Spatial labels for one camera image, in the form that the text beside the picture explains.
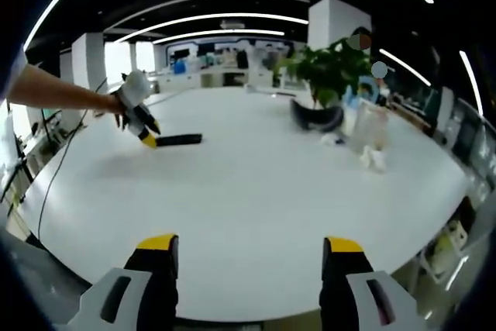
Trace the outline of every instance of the potted plant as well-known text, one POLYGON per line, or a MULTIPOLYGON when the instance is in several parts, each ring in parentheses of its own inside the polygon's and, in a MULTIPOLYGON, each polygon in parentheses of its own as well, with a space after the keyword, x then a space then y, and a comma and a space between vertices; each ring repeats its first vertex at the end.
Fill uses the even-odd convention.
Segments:
POLYGON ((359 77, 370 75, 370 56, 353 49, 347 39, 320 50, 306 47, 299 56, 284 62, 290 77, 308 82, 314 109, 317 102, 327 108, 339 101, 348 85, 356 91, 359 77))

